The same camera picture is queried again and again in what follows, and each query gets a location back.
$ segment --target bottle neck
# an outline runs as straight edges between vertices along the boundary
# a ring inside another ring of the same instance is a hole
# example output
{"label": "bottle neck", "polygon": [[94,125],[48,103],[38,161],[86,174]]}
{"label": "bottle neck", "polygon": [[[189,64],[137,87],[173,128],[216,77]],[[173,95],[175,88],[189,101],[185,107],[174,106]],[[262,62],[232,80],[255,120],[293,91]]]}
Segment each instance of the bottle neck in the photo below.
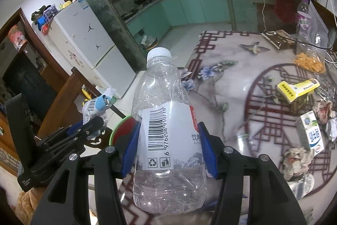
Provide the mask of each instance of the bottle neck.
{"label": "bottle neck", "polygon": [[146,64],[146,68],[150,68],[153,65],[156,65],[158,63],[165,63],[165,64],[173,64],[172,59],[165,57],[165,56],[158,56],[158,57],[153,57],[151,58],[147,64]]}

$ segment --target orange snack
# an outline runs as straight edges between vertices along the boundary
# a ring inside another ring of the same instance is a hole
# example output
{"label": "orange snack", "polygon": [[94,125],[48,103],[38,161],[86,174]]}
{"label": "orange snack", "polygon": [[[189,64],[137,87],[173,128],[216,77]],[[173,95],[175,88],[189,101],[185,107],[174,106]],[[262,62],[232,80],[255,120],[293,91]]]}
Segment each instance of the orange snack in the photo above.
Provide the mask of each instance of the orange snack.
{"label": "orange snack", "polygon": [[294,63],[297,66],[307,69],[313,73],[324,73],[325,72],[325,65],[323,62],[320,61],[318,57],[316,56],[308,57],[304,53],[300,53],[296,55],[296,57],[297,58],[294,60]]}

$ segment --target red logo on label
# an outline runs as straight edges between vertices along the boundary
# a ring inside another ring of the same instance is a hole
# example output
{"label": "red logo on label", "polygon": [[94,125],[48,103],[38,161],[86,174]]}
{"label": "red logo on label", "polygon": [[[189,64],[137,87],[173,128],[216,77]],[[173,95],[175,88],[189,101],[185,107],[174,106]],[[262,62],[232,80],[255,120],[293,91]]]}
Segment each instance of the red logo on label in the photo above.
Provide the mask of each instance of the red logo on label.
{"label": "red logo on label", "polygon": [[191,105],[190,105],[190,110],[191,110],[191,116],[192,116],[192,121],[193,121],[194,129],[197,132],[199,132],[198,125],[197,125],[197,118],[195,116],[195,111],[194,111],[194,108]]}

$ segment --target beverage bottle with purple label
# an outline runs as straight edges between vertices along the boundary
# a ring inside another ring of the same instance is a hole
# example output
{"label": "beverage bottle with purple label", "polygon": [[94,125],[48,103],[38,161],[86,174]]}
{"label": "beverage bottle with purple label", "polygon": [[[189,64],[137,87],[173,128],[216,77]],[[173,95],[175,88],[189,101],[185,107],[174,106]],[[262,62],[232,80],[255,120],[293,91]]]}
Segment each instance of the beverage bottle with purple label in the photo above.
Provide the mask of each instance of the beverage bottle with purple label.
{"label": "beverage bottle with purple label", "polygon": [[301,3],[297,7],[297,27],[296,27],[296,35],[297,38],[300,37],[309,39],[310,29],[311,29],[311,16],[308,15],[309,12],[309,0],[302,0]]}
{"label": "beverage bottle with purple label", "polygon": [[201,140],[194,109],[169,50],[149,51],[132,116],[142,123],[134,173],[135,205],[153,214],[200,208],[206,197]]}

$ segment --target refrigerator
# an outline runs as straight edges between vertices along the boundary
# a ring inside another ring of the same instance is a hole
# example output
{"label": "refrigerator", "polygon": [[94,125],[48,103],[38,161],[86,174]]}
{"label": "refrigerator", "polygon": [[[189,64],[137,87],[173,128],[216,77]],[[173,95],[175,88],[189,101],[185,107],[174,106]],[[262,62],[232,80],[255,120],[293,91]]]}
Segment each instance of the refrigerator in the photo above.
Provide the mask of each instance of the refrigerator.
{"label": "refrigerator", "polygon": [[134,80],[135,72],[86,0],[77,0],[61,10],[53,18],[48,35],[93,85],[114,88],[121,98]]}

